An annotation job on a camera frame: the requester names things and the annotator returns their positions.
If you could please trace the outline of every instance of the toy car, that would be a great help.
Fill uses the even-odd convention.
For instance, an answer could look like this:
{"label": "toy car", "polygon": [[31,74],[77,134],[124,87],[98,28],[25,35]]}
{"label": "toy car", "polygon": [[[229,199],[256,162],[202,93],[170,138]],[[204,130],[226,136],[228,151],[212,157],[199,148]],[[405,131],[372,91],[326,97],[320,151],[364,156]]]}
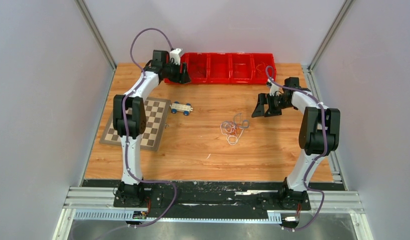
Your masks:
{"label": "toy car", "polygon": [[176,101],[173,104],[171,104],[170,107],[171,107],[171,112],[173,114],[177,112],[183,112],[184,115],[189,116],[190,112],[193,111],[193,108],[191,107],[190,103],[186,103],[186,105],[184,105]]}

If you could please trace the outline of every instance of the wooden tabletop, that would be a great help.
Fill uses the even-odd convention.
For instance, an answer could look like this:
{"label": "wooden tabletop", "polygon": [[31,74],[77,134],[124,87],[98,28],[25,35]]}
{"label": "wooden tabletop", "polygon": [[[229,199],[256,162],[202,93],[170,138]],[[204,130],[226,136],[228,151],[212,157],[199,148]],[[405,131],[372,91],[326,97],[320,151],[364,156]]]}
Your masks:
{"label": "wooden tabletop", "polygon": [[[300,64],[276,64],[278,83],[299,77],[306,86]],[[124,94],[138,80],[134,64],[119,64],[95,138],[86,179],[121,179],[120,146],[104,145],[99,139],[112,112],[116,94]],[[281,116],[251,118],[259,93],[265,85],[166,84],[150,97],[191,103],[189,116],[169,114],[159,151],[141,151],[141,168],[147,180],[184,181],[283,181],[300,153],[298,134],[302,114],[292,108]],[[242,113],[250,122],[236,145],[229,145],[220,124]],[[328,161],[317,168],[312,181],[332,182]]]}

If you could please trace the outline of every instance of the white wall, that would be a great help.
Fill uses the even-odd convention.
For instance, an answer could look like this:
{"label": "white wall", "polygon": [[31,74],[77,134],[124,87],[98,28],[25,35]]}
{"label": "white wall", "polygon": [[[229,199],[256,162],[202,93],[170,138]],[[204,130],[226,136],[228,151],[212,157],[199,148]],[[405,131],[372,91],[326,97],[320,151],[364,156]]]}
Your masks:
{"label": "white wall", "polygon": [[51,239],[111,76],[74,1],[0,1],[1,240]]}
{"label": "white wall", "polygon": [[[144,28],[163,30],[187,52],[273,53],[276,62],[309,64],[343,0],[85,0],[115,61],[130,63],[133,38]],[[146,32],[135,58],[168,49]]]}
{"label": "white wall", "polygon": [[357,0],[315,74],[374,238],[410,239],[410,1]]}

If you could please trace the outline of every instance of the checkered board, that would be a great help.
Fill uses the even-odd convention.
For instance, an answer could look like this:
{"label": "checkered board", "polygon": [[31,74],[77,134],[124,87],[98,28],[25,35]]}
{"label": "checkered board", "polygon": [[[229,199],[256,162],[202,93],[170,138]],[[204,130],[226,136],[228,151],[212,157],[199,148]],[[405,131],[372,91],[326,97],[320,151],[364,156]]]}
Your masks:
{"label": "checkered board", "polygon": [[[152,97],[148,97],[146,101],[144,101],[147,124],[140,143],[141,149],[158,151],[170,104],[170,100]],[[113,129],[112,117],[113,113],[111,113],[99,143],[121,146],[118,133]]]}

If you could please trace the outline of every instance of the gray floor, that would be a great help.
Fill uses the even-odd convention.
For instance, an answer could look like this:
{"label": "gray floor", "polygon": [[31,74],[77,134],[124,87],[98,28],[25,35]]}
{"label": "gray floor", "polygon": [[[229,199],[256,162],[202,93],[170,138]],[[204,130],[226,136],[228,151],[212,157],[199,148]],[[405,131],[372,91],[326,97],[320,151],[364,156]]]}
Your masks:
{"label": "gray floor", "polygon": [[[301,224],[311,218],[301,214]],[[125,225],[120,221],[77,220],[72,225],[69,240],[93,240],[101,234]],[[299,232],[281,230],[272,224],[236,223],[179,223],[157,222],[145,228],[123,228],[110,233],[101,240],[356,240],[349,214],[320,214],[307,229]]]}

